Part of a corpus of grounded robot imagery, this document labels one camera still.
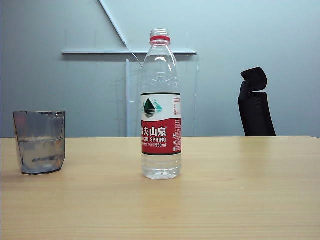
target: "wall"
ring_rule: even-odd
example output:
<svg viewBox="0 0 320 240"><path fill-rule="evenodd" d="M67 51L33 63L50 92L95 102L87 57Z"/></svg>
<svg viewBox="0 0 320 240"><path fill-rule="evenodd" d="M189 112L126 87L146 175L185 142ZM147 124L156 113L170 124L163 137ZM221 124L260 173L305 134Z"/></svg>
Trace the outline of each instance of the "wall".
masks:
<svg viewBox="0 0 320 240"><path fill-rule="evenodd" d="M148 50L161 27L173 50L198 52L178 57L185 136L243 135L240 72L260 66L276 133L320 137L319 1L104 2L132 50ZM66 110L67 137L126 136L126 59L139 135L135 59L63 49L125 50L98 0L1 1L1 137L13 136L19 110Z"/></svg>

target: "table surface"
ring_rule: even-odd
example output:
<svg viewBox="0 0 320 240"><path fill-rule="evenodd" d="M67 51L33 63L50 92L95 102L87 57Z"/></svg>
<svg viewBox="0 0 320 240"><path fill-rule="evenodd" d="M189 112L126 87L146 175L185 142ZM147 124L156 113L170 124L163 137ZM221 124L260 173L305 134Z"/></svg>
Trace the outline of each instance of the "table surface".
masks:
<svg viewBox="0 0 320 240"><path fill-rule="evenodd" d="M139 138L67 138L25 175L1 139L3 240L320 239L320 139L184 137L181 175L142 175Z"/></svg>

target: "black chair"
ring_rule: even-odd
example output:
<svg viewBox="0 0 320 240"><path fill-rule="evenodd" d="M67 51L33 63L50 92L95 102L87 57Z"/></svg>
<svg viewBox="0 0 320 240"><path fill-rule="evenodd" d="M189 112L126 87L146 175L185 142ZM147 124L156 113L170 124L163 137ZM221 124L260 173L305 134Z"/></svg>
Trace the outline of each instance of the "black chair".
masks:
<svg viewBox="0 0 320 240"><path fill-rule="evenodd" d="M238 103L245 135L275 137L267 94L261 92L267 86L266 74L262 68L256 67L243 71L241 76L244 82L241 85Z"/></svg>

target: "transparent cup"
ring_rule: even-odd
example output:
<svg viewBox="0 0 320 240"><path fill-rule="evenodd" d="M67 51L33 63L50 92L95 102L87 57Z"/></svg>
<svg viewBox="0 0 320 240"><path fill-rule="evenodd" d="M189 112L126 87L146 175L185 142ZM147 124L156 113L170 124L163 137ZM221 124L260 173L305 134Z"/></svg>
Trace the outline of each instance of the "transparent cup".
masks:
<svg viewBox="0 0 320 240"><path fill-rule="evenodd" d="M14 131L23 174L61 170L65 160L65 111L15 111Z"/></svg>

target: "water bottle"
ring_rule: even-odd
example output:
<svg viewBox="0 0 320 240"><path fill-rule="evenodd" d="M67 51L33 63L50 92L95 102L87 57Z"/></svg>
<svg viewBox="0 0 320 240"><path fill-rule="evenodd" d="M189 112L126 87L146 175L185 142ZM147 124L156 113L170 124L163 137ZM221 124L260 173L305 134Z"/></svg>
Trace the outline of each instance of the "water bottle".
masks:
<svg viewBox="0 0 320 240"><path fill-rule="evenodd" d="M141 78L142 171L149 179L173 179L181 169L181 87L166 29L151 31Z"/></svg>

